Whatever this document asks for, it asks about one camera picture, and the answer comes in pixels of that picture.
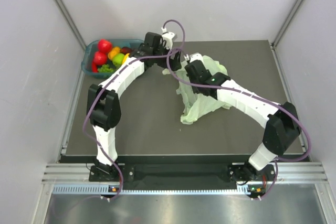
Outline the light green plastic bag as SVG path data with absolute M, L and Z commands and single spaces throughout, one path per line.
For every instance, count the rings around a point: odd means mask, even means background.
M 228 74 L 227 69 L 219 63 L 219 61 L 213 60 L 209 56 L 203 56 L 204 66 L 210 71 L 212 75 L 217 72 Z M 187 76 L 187 72 L 184 69 L 187 62 L 181 63 L 181 69 L 175 72 L 176 76 L 180 79 L 191 82 Z M 217 101 L 216 99 L 205 96 L 203 94 L 196 94 L 192 90 L 192 86 L 184 84 L 179 81 L 179 87 L 176 89 L 176 94 L 182 97 L 184 104 L 184 110 L 180 116 L 182 124 L 191 125 L 196 122 L 202 116 L 205 116 L 218 109 L 231 108 L 231 105 L 225 102 Z

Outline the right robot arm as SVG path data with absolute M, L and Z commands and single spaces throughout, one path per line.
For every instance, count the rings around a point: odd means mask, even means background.
M 254 119 L 263 129 L 263 140 L 243 165 L 238 178 L 252 181 L 264 174 L 264 168 L 282 156 L 301 133 L 293 104 L 273 103 L 250 93 L 229 76 L 211 74 L 201 60 L 190 61 L 185 70 L 195 93 L 227 103 Z

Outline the yellow fake mango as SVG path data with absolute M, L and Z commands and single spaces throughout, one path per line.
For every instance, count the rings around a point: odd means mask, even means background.
M 122 60 L 122 64 L 124 64 L 126 62 L 126 60 L 128 59 L 129 55 L 130 55 L 129 53 L 127 53 L 127 54 L 124 55 L 124 58 Z

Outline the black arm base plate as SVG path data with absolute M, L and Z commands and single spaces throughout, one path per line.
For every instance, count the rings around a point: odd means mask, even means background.
M 187 178 L 214 176 L 224 182 L 272 181 L 275 169 L 272 164 L 258 172 L 248 171 L 244 164 L 198 163 L 198 164 L 121 164 L 119 168 L 125 182 L 141 181 L 147 177 Z

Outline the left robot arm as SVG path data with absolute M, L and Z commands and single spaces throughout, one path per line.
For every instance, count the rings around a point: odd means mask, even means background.
M 118 182 L 122 173 L 117 166 L 116 126 L 121 119 L 120 97 L 126 88 L 154 64 L 166 68 L 166 55 L 173 47 L 176 34 L 148 32 L 138 49 L 126 54 L 119 69 L 99 85 L 88 90 L 87 116 L 95 132 L 97 157 L 90 169 L 91 182 Z

